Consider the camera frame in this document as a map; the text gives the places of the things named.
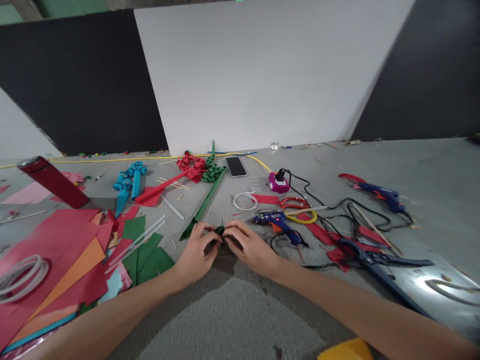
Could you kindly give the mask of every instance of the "smartphone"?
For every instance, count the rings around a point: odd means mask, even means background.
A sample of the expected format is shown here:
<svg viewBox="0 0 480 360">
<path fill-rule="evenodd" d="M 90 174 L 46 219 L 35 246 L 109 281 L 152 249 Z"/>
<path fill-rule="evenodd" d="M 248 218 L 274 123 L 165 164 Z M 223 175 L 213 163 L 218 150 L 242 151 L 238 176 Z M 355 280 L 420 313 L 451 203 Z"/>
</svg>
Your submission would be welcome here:
<svg viewBox="0 0 480 360">
<path fill-rule="evenodd" d="M 239 178 L 242 176 L 247 176 L 247 171 L 245 170 L 242 161 L 238 156 L 227 157 L 226 165 L 228 166 L 228 171 L 232 178 Z"/>
</svg>

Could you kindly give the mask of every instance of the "black wall panel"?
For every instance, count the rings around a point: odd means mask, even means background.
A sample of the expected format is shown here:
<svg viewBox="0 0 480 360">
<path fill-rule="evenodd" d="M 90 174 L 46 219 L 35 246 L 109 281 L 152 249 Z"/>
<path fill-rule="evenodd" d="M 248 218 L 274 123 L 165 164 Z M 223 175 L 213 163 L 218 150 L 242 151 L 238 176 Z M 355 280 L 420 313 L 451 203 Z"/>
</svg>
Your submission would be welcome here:
<svg viewBox="0 0 480 360">
<path fill-rule="evenodd" d="M 479 131 L 480 0 L 416 0 L 352 138 Z"/>
<path fill-rule="evenodd" d="M 133 10 L 0 27 L 0 87 L 67 155 L 168 148 Z"/>
</svg>

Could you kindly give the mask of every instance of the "finger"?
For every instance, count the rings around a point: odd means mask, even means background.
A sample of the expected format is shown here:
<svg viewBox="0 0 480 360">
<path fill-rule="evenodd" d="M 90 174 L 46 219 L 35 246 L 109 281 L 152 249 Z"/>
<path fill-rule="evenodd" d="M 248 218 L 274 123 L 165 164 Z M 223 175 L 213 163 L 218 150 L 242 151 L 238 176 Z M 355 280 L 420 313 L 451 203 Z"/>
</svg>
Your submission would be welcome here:
<svg viewBox="0 0 480 360">
<path fill-rule="evenodd" d="M 241 246 L 245 249 L 248 242 L 248 237 L 243 232 L 236 227 L 229 227 L 223 232 L 223 237 L 225 238 L 228 235 L 231 235 L 237 239 Z"/>
<path fill-rule="evenodd" d="M 219 254 L 220 243 L 216 243 L 210 249 L 210 252 L 205 256 L 205 260 L 212 265 L 214 263 L 215 258 Z"/>
<path fill-rule="evenodd" d="M 195 232 L 195 235 L 197 235 L 198 237 L 201 237 L 204 234 L 204 230 L 214 231 L 215 228 L 212 224 L 201 221 L 198 224 L 196 224 L 196 227 L 192 230 L 192 233 Z"/>
<path fill-rule="evenodd" d="M 205 249 L 205 247 L 212 242 L 212 240 L 217 240 L 219 243 L 222 243 L 222 237 L 218 235 L 216 232 L 210 231 L 207 235 L 203 236 L 200 239 L 201 247 Z"/>
<path fill-rule="evenodd" d="M 240 250 L 239 247 L 235 245 L 231 239 L 226 237 L 225 241 L 226 241 L 226 244 L 228 245 L 228 248 L 231 250 L 232 253 L 236 255 L 237 258 L 241 259 L 244 256 L 244 252 Z"/>
<path fill-rule="evenodd" d="M 252 229 L 249 228 L 249 226 L 244 223 L 243 221 L 240 220 L 232 220 L 226 223 L 226 228 L 231 228 L 231 227 L 236 227 L 239 228 L 242 233 L 244 233 L 246 236 L 252 236 L 255 233 L 252 231 Z"/>
</svg>

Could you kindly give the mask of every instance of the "orange paper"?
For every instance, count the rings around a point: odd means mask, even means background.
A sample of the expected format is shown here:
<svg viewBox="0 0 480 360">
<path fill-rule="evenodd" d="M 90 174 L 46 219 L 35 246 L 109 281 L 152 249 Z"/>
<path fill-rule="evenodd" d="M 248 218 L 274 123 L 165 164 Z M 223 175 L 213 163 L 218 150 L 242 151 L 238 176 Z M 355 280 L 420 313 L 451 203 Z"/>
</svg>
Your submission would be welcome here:
<svg viewBox="0 0 480 360">
<path fill-rule="evenodd" d="M 79 305 L 72 305 L 60 310 L 55 310 L 46 314 L 35 316 L 31 321 L 27 322 L 16 333 L 15 337 L 10 341 L 10 344 L 16 343 L 27 336 L 36 333 L 37 331 L 46 328 L 47 326 L 56 323 L 57 321 L 66 318 L 73 313 L 76 313 L 79 309 Z"/>
<path fill-rule="evenodd" d="M 60 295 L 67 291 L 73 284 L 80 280 L 95 265 L 105 259 L 105 254 L 100 246 L 97 237 L 94 237 L 91 243 L 81 253 L 80 257 L 73 263 L 70 269 L 60 279 L 58 284 L 48 294 L 46 299 L 40 304 L 35 312 L 30 316 L 27 322 L 32 320 L 38 313 L 53 303 Z"/>
</svg>

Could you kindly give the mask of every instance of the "thermos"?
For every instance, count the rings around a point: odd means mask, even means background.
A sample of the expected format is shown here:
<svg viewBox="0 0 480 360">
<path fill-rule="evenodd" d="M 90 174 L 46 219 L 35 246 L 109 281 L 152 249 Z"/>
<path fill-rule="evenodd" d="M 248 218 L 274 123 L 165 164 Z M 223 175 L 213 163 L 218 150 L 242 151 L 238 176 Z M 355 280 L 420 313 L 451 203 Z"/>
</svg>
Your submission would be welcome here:
<svg viewBox="0 0 480 360">
<path fill-rule="evenodd" d="M 74 209 L 89 202 L 87 195 L 41 156 L 23 160 L 16 167 Z"/>
</svg>

